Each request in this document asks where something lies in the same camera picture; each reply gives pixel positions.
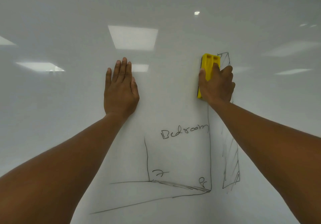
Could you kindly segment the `person's right hand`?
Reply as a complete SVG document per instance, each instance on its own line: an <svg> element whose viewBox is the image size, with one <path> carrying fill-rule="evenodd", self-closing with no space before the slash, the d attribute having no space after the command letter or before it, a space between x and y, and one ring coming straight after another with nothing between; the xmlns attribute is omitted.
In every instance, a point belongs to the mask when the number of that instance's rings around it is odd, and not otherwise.
<svg viewBox="0 0 321 224"><path fill-rule="evenodd" d="M205 90L201 93L202 99L212 108L222 102L230 102L235 89L233 81L226 81L221 75L221 70L215 65L211 80L207 81Z"/></svg>

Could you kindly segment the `person's left hand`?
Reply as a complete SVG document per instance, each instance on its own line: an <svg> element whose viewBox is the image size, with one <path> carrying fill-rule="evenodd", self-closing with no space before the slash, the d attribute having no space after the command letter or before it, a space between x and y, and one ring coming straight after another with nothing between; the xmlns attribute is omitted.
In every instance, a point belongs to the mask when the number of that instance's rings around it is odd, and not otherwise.
<svg viewBox="0 0 321 224"><path fill-rule="evenodd" d="M112 70L111 84L104 90L104 110L106 115L113 114L126 121L137 108L131 93L132 63L127 61L126 77L122 83L118 83L118 66L122 60L117 60Z"/></svg>

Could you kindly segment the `yellow whiteboard eraser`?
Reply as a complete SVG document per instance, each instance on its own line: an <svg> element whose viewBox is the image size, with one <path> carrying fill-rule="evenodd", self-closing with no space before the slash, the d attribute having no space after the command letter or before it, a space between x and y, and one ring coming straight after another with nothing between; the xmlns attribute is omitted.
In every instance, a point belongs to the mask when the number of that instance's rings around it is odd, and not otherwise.
<svg viewBox="0 0 321 224"><path fill-rule="evenodd" d="M212 55L212 54L204 54L201 59L201 69L204 69L206 72L205 79L207 81L211 80L213 77L213 67L217 65L217 67L220 69L221 67L221 62L220 62L221 57L218 55Z"/></svg>

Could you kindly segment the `person's left forearm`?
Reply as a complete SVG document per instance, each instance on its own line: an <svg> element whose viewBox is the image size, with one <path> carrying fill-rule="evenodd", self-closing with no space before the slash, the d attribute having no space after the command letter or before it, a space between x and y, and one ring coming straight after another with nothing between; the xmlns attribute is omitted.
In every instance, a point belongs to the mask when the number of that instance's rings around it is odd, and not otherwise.
<svg viewBox="0 0 321 224"><path fill-rule="evenodd" d="M128 117L111 112L0 177L0 224L70 224Z"/></svg>

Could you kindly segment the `person's right forearm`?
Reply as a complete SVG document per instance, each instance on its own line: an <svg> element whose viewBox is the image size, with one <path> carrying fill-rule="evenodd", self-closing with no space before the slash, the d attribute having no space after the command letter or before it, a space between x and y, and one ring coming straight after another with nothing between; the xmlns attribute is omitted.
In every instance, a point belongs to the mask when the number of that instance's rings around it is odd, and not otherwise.
<svg viewBox="0 0 321 224"><path fill-rule="evenodd" d="M321 224L321 138L220 99L210 106L301 224Z"/></svg>

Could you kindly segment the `white glossy whiteboard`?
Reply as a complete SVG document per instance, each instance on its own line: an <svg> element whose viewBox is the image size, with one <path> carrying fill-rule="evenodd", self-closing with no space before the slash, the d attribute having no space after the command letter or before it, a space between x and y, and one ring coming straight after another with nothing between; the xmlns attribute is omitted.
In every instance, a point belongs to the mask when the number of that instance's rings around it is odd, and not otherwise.
<svg viewBox="0 0 321 224"><path fill-rule="evenodd" d="M299 224L197 99L205 53L234 104L321 137L321 0L0 0L0 176L101 119L126 57L139 104L72 224Z"/></svg>

